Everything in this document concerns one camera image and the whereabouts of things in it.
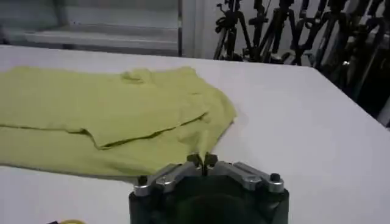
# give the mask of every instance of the silver bracket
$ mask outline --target silver bracket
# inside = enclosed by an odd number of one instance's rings
[[[228,176],[239,182],[245,189],[254,191],[261,178],[245,172],[230,163],[218,161],[214,167],[210,168],[208,174],[211,176]]]
[[[241,162],[235,163],[234,166],[260,177],[263,183],[268,187],[269,192],[282,193],[285,190],[285,182],[280,178],[279,174],[275,173],[274,176],[268,175]]]
[[[160,178],[161,176],[166,175],[167,173],[171,172],[172,170],[176,169],[179,165],[176,164],[169,164],[159,170],[155,175],[148,176],[146,184],[135,184],[134,185],[134,194],[139,197],[148,196],[151,193],[151,190],[153,186],[155,185],[155,182],[157,178]]]
[[[202,168],[196,167],[192,162],[186,162],[183,165],[169,164],[155,175],[148,176],[145,184],[135,184],[134,194],[139,197],[148,196],[156,186],[161,186],[163,192],[168,193],[173,191],[176,184],[184,177],[201,175]]]
[[[156,180],[156,184],[160,185],[164,189],[164,193],[172,192],[175,189],[177,183],[179,183],[183,178],[188,176],[201,176],[202,168],[196,167],[192,162],[186,162],[185,164],[179,166],[175,170],[162,177],[159,177]]]
[[[254,191],[259,183],[265,184],[272,193],[282,193],[285,190],[284,181],[279,174],[268,175],[241,162],[230,164],[218,161],[214,167],[209,167],[208,173],[231,177],[249,191]]]

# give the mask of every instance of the yellow object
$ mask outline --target yellow object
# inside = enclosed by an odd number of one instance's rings
[[[85,224],[85,222],[81,222],[80,220],[65,220],[60,222],[60,224]]]
[[[0,73],[0,164],[150,174],[209,152],[235,116],[188,67],[120,75],[17,67]]]

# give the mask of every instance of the table surface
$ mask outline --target table surface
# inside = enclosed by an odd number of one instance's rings
[[[0,46],[0,71],[17,65],[112,73],[191,66],[238,111],[214,153],[280,173],[290,223],[388,220],[390,133],[314,69]],[[129,223],[128,183],[11,167],[0,167],[0,182],[2,224]]]

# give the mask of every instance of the white shelf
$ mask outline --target white shelf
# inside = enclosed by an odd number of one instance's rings
[[[34,43],[178,50],[177,29],[70,25],[24,34]]]

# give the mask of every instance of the black robotic base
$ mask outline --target black robotic base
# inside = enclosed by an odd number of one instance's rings
[[[131,224],[287,224],[289,193],[279,174],[198,155],[142,176],[129,196]]]

